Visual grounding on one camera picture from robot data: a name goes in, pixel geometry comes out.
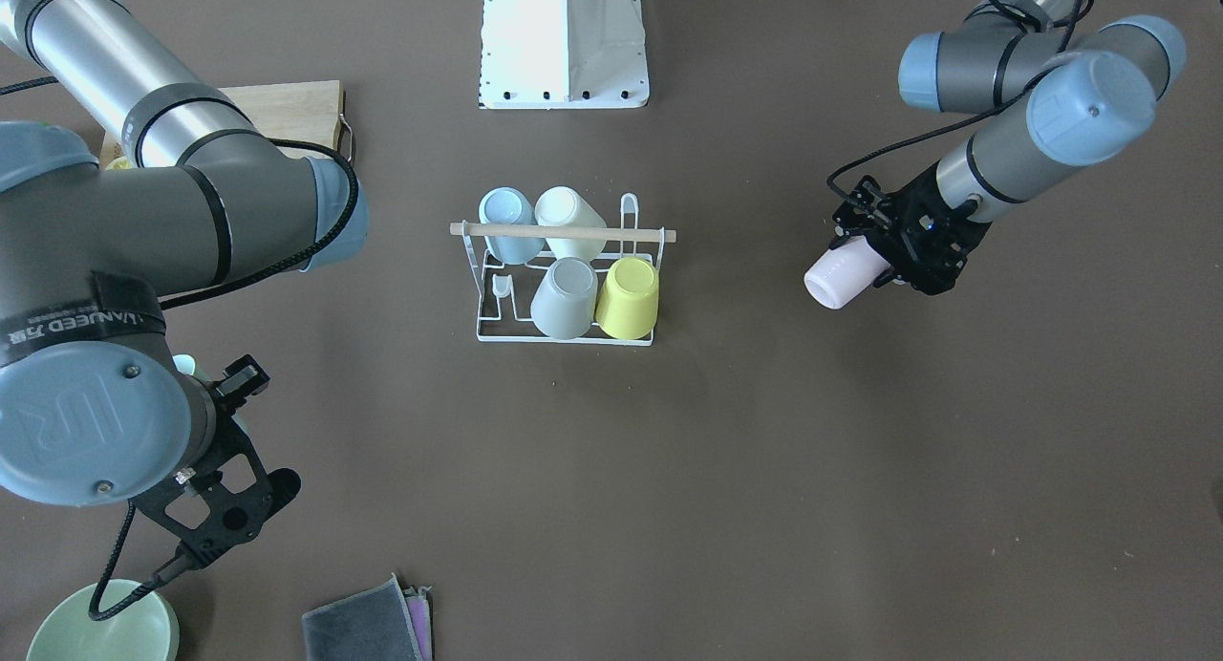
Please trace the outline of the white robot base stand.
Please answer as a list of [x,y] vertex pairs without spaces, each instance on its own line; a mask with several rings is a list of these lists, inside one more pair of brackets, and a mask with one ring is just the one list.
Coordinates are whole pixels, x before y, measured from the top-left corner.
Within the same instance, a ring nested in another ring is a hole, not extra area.
[[481,39],[482,109],[648,103],[642,0],[483,0]]

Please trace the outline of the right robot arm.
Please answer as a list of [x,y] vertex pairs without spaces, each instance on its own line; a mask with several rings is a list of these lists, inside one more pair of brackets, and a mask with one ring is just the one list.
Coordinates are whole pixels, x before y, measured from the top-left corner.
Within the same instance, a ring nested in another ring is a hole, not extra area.
[[122,0],[2,0],[2,43],[135,162],[109,173],[73,131],[2,124],[2,486],[127,501],[179,536],[161,586],[249,543],[300,490],[234,417],[268,383],[259,365],[183,373],[164,313],[350,260],[371,208],[345,157],[285,155]]

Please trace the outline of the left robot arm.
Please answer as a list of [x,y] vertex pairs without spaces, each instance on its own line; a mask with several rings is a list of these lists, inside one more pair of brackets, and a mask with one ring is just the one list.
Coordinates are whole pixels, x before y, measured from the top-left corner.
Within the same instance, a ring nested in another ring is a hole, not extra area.
[[1170,21],[1135,15],[1073,40],[1088,0],[982,0],[956,32],[909,44],[898,91],[920,109],[963,113],[978,133],[890,193],[862,177],[833,215],[835,236],[805,275],[827,308],[867,286],[951,290],[992,222],[1144,135],[1188,65]]

